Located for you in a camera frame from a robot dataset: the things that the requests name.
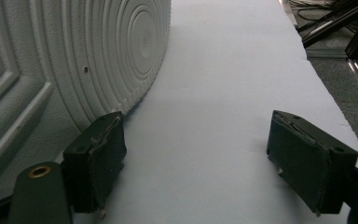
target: table surface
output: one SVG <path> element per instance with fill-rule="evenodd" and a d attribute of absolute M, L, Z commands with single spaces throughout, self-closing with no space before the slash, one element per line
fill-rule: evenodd
<path fill-rule="evenodd" d="M 126 119 L 101 223 L 346 223 L 346 205 L 316 217 L 278 177 L 266 155 L 274 109 L 358 150 L 278 1 L 172 0 L 167 54 Z"/>

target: white paper sheet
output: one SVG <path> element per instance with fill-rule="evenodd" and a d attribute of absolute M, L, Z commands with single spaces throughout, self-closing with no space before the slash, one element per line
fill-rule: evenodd
<path fill-rule="evenodd" d="M 274 109 L 358 150 L 277 0 L 172 0 L 168 51 L 126 120 L 101 223 L 346 223 L 347 206 L 316 217 L 278 177 L 266 155 Z"/>

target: gray carpet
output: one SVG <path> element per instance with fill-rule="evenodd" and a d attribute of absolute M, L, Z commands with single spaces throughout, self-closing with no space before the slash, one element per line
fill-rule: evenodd
<path fill-rule="evenodd" d="M 320 18 L 325 13 L 326 11 L 321 10 L 302 12 L 304 16 L 313 19 Z M 307 23 L 297 16 L 295 10 L 294 14 L 299 26 Z M 345 49 L 352 36 L 353 33 L 343 28 L 328 36 L 325 40 L 314 44 L 310 49 Z M 310 59 L 310 62 L 358 137 L 358 82 L 348 63 L 342 59 Z"/>

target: floor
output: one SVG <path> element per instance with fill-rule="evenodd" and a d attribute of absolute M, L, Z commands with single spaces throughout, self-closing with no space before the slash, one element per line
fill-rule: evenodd
<path fill-rule="evenodd" d="M 301 27 L 308 22 L 297 15 L 297 7 L 292 5 L 292 10 L 298 27 Z M 301 11 L 301 15 L 311 19 L 319 19 L 325 13 L 326 11 L 323 10 Z M 348 120 L 358 137 L 358 81 L 348 64 L 345 55 L 343 55 L 343 50 L 348 45 L 352 36 L 353 33 L 350 30 L 343 28 L 330 35 L 325 40 L 312 45 L 307 51 L 309 53 L 309 60 L 315 68 L 319 78 L 333 95 L 338 106 L 345 115 L 345 118 Z M 321 49 L 335 50 L 342 55 L 338 55 L 334 59 L 312 58 L 310 56 L 311 51 Z"/>

